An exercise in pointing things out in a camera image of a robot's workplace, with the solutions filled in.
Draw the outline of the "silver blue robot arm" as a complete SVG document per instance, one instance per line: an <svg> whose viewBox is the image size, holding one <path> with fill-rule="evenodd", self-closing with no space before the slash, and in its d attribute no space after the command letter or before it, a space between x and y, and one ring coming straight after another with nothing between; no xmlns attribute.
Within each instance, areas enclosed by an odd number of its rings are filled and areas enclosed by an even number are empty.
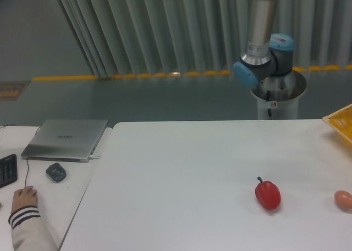
<svg viewBox="0 0 352 251"><path fill-rule="evenodd" d="M277 4L278 0L250 0L246 43L233 65L234 75L244 86L255 87L267 77L292 71L293 39L272 32Z"/></svg>

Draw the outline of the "beige striped-cuff sleeve forearm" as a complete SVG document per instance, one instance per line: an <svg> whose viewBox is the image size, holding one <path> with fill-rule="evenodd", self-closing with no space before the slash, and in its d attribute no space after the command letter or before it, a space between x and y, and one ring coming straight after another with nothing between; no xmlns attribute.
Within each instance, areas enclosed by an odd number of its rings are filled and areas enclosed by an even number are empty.
<svg viewBox="0 0 352 251"><path fill-rule="evenodd" d="M14 250L58 250L37 206L27 205L12 212L8 219Z"/></svg>

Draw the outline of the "person's hand on mouse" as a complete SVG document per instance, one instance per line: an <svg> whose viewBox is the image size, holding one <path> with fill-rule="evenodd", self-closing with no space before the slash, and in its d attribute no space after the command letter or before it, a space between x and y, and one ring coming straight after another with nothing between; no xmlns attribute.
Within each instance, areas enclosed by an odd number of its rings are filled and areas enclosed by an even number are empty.
<svg viewBox="0 0 352 251"><path fill-rule="evenodd" d="M27 186L14 192L11 214L21 208L37 206L37 190L33 186Z"/></svg>

